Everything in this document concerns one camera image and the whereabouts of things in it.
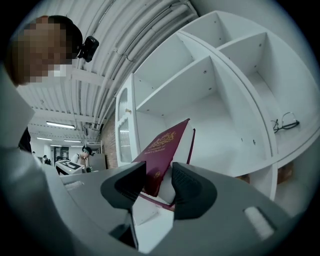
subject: brick wall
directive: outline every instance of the brick wall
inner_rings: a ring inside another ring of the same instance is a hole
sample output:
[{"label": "brick wall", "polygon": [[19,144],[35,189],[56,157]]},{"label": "brick wall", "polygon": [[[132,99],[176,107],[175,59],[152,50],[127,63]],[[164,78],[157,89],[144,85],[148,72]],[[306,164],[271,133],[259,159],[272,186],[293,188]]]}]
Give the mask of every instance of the brick wall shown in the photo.
[{"label": "brick wall", "polygon": [[116,134],[115,134],[115,117],[114,112],[108,122],[103,127],[100,139],[103,143],[103,152],[106,154],[106,162],[108,169],[118,167],[117,151],[116,151]]}]

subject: white ceiling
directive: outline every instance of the white ceiling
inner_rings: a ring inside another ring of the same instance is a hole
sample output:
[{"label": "white ceiling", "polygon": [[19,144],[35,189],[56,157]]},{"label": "white ceiling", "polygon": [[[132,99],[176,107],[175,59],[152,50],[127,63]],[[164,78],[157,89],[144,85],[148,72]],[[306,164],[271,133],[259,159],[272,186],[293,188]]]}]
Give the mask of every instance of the white ceiling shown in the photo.
[{"label": "white ceiling", "polygon": [[[101,125],[115,108],[112,99],[125,78],[167,37],[197,17],[190,6],[181,8],[182,3],[187,1],[45,0],[38,4],[24,23],[42,15],[64,15],[79,27],[83,40],[94,36],[99,47],[91,62],[77,60],[71,79],[55,87],[18,87],[35,111],[28,125],[30,135],[52,139],[50,144],[58,145],[69,145],[64,143],[66,139],[97,142]],[[163,25],[155,30],[159,22]],[[146,40],[151,30],[153,36]],[[76,130],[49,126],[46,121],[74,125]]]}]

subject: door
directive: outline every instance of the door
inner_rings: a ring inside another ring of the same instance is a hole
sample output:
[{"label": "door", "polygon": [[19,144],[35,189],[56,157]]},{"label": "door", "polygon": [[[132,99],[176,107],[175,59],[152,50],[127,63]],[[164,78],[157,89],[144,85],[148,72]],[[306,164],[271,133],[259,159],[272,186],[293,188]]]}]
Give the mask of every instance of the door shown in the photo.
[{"label": "door", "polygon": [[116,96],[114,128],[118,166],[131,163],[140,154],[133,86],[132,73]]}]

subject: white cabinet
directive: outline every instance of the white cabinet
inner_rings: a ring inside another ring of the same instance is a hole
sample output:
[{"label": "white cabinet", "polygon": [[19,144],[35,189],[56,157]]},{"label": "white cabinet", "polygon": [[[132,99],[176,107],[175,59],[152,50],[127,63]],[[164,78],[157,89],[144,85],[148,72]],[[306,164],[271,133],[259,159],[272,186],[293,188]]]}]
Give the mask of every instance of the white cabinet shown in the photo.
[{"label": "white cabinet", "polygon": [[[278,168],[319,136],[319,99],[311,73],[285,42],[248,19],[214,11],[170,36],[123,85],[118,162],[190,118],[191,165],[250,174],[251,184],[273,200]],[[299,125],[275,133],[273,121],[281,128],[294,117]]]},{"label": "white cabinet", "polygon": [[133,74],[131,74],[116,97],[114,123],[118,166],[131,163],[140,153],[133,86]]}]

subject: white shelf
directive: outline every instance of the white shelf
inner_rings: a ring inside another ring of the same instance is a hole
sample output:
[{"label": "white shelf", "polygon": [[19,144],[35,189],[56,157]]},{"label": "white shelf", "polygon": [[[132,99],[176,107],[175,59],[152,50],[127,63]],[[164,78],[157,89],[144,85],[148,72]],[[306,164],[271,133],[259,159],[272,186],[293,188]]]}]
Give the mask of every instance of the white shelf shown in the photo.
[{"label": "white shelf", "polygon": [[[299,56],[275,34],[214,11],[163,42],[130,85],[125,86],[132,114],[123,112],[125,100],[117,113],[129,120],[132,155],[190,118],[190,164],[229,176],[250,173],[251,184],[290,214],[303,209],[304,186],[295,179],[277,186],[277,173],[319,136],[320,91]],[[275,134],[271,120],[281,126],[287,112],[300,125]]]},{"label": "white shelf", "polygon": [[193,61],[193,56],[181,39],[175,34],[170,36],[134,73],[136,106]]},{"label": "white shelf", "polygon": [[140,149],[190,118],[196,131],[190,164],[229,176],[260,169],[270,146],[259,111],[236,75],[201,47],[211,55],[185,67],[136,108]]},{"label": "white shelf", "polygon": [[276,186],[274,201],[293,217],[306,210],[311,196],[308,188],[292,177]]},{"label": "white shelf", "polygon": [[264,29],[250,20],[243,19],[241,22],[238,20],[235,22],[232,14],[213,11],[189,23],[181,31],[196,36],[217,48],[245,35],[263,32]]},{"label": "white shelf", "polygon": [[208,56],[186,66],[147,97],[136,110],[159,117],[167,116],[215,90],[214,67]]},{"label": "white shelf", "polygon": [[320,116],[319,90],[303,62],[284,42],[265,32],[231,41],[218,50],[252,83],[267,109],[267,125],[273,128],[271,120],[278,119],[281,126],[285,113],[295,114],[299,126],[271,136],[275,136],[280,158],[297,150],[301,136],[304,142],[309,139],[310,125]]},{"label": "white shelf", "polygon": [[271,200],[275,199],[277,189],[278,168],[271,166],[250,173],[250,184]]}]

